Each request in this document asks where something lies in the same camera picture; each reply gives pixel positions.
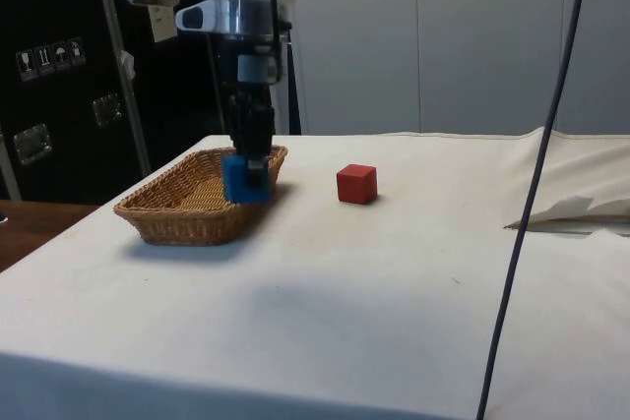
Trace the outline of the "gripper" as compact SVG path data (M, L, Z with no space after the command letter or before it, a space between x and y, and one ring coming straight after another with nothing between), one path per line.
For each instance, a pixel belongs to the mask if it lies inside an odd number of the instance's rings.
M219 35L217 62L220 81L236 91L252 93L245 115L237 93L228 97L227 125L238 155L246 156L246 184L263 189L268 184L268 155L274 134L270 89L284 78L284 45L270 36Z

